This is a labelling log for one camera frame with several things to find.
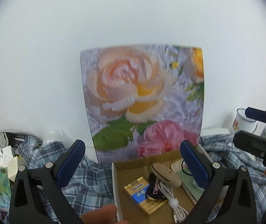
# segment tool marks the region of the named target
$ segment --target blue gripper pad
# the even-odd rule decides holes
[[[266,111],[248,107],[245,110],[245,116],[266,123]]]
[[[56,186],[60,189],[68,186],[78,165],[85,155],[84,142],[81,140],[76,140],[69,150],[64,154],[68,154],[68,157],[57,171],[56,176]]]
[[[186,141],[181,143],[180,152],[197,185],[207,189],[209,186],[208,172]]]

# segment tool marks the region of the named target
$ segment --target white cable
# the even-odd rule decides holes
[[[173,209],[175,223],[177,223],[177,221],[183,222],[183,220],[189,213],[179,205],[179,201],[177,200],[177,198],[174,198],[172,187],[166,185],[162,181],[160,181],[158,187],[159,190],[168,199],[169,206]]]

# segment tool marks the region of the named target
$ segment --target orange rose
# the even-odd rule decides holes
[[[162,106],[175,78],[162,70],[158,58],[133,47],[103,49],[98,69],[87,75],[87,87],[101,115],[125,114],[131,123],[144,123]]]

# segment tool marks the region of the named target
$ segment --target plaid shirt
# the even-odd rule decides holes
[[[266,176],[263,174],[266,167],[262,159],[252,160],[248,153],[236,148],[232,142],[234,135],[204,136],[200,144],[209,153],[210,157],[219,162],[223,167],[237,169],[241,165],[248,168],[256,200],[257,223],[260,223],[266,213]],[[216,208],[209,216],[209,221],[214,219],[219,211]]]
[[[43,167],[48,161],[55,162],[67,148],[61,142],[39,146],[36,139],[29,136],[19,145],[18,151],[31,169]],[[49,217],[58,222],[45,193],[42,190],[40,193]],[[62,188],[62,193],[79,216],[114,203],[111,165],[104,166],[83,158],[69,185]]]

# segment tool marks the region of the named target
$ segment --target white mug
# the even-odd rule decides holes
[[[236,116],[231,126],[230,132],[234,134],[239,130],[244,130],[250,133],[254,133],[258,126],[258,124],[256,124],[255,129],[252,130],[254,128],[255,122],[256,120],[246,117],[244,108],[239,108],[236,111]]]

